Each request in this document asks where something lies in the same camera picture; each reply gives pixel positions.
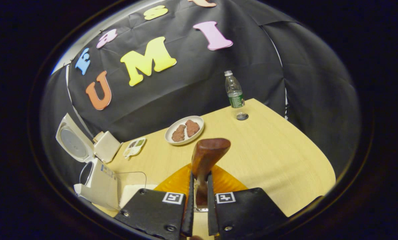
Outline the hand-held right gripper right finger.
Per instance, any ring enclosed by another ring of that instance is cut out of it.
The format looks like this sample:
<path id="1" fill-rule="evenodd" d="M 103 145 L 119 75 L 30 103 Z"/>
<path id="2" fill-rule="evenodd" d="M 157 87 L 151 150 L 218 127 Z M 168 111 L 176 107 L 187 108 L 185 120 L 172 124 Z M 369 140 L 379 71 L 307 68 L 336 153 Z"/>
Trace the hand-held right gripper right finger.
<path id="1" fill-rule="evenodd" d="M 262 188 L 235 190 L 228 179 L 222 170 L 208 174 L 208 235 L 216 240 L 252 240 L 288 221 Z"/>

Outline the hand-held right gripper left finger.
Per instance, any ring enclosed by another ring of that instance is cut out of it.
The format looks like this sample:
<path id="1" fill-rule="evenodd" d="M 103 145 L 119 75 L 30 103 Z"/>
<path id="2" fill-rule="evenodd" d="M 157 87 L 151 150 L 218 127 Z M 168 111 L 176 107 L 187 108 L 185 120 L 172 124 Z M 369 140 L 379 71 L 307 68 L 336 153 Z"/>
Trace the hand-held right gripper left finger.
<path id="1" fill-rule="evenodd" d="M 187 164 L 155 189 L 139 189 L 115 219 L 152 237 L 185 240 L 193 235 L 193 183 Z"/>

